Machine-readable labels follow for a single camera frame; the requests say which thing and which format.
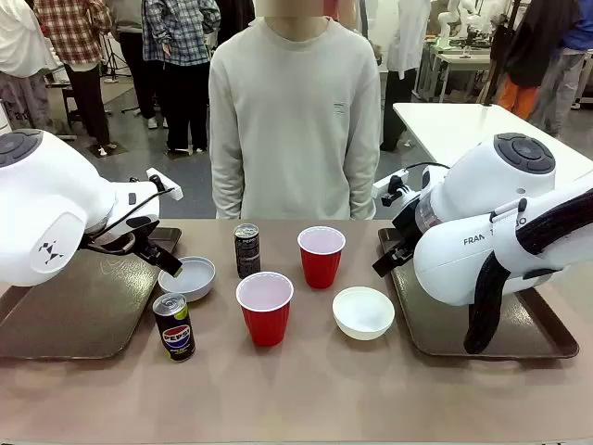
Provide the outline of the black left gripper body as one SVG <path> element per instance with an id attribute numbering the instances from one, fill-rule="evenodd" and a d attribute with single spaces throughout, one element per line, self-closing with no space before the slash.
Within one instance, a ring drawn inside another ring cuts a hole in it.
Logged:
<path id="1" fill-rule="evenodd" d="M 124 236 L 124 255 L 133 254 L 144 261 L 157 261 L 160 259 L 162 249 L 150 236 L 158 227 L 158 222 L 151 222 L 143 227 L 133 229 Z"/>

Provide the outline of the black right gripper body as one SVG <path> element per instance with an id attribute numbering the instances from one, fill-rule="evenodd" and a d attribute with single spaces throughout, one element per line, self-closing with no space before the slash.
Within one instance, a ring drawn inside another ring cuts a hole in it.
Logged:
<path id="1" fill-rule="evenodd" d="M 416 208 L 420 202 L 418 197 L 408 202 L 396 215 L 392 224 L 400 235 L 401 247 L 412 252 L 423 236 L 423 231 L 416 222 Z"/>

